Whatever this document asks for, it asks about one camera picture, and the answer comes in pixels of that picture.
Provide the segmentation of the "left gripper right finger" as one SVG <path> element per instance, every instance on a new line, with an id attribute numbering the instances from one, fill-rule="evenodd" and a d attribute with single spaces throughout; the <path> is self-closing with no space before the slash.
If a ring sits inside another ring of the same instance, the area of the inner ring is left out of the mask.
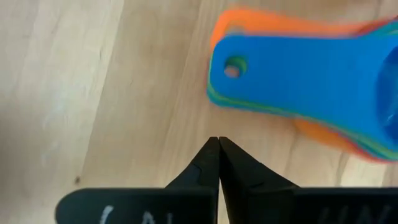
<path id="1" fill-rule="evenodd" d="M 397 224 L 395 187 L 300 187 L 220 138 L 230 223 Z"/>

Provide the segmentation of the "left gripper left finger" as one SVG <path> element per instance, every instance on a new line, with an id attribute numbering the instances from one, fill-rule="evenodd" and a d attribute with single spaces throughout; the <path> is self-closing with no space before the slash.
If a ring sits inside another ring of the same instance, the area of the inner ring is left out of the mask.
<path id="1" fill-rule="evenodd" d="M 85 188 L 56 206 L 61 224 L 216 223 L 220 142 L 210 137 L 164 188 Z"/>

